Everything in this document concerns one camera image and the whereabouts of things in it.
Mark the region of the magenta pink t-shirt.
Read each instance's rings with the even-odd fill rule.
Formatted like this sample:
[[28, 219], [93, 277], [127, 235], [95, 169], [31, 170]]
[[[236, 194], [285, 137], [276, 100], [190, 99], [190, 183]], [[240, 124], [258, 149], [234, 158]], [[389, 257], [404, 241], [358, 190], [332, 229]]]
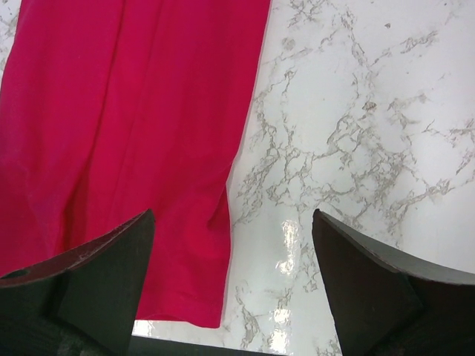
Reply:
[[268, 1], [23, 1], [1, 82], [1, 272], [145, 210], [137, 312], [216, 329], [231, 237], [226, 181]]

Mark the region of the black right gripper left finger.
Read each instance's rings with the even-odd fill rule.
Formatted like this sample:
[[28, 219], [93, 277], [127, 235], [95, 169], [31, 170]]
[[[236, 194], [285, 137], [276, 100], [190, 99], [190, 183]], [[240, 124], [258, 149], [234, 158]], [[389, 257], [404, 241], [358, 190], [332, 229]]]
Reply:
[[153, 241], [147, 210], [1, 277], [1, 354], [126, 355]]

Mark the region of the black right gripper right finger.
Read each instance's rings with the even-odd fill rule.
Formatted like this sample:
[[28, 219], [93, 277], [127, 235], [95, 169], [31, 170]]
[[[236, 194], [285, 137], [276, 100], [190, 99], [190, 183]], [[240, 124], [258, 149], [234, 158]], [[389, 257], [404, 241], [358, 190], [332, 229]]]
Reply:
[[374, 240], [329, 214], [312, 238], [343, 355], [473, 355], [474, 275]]

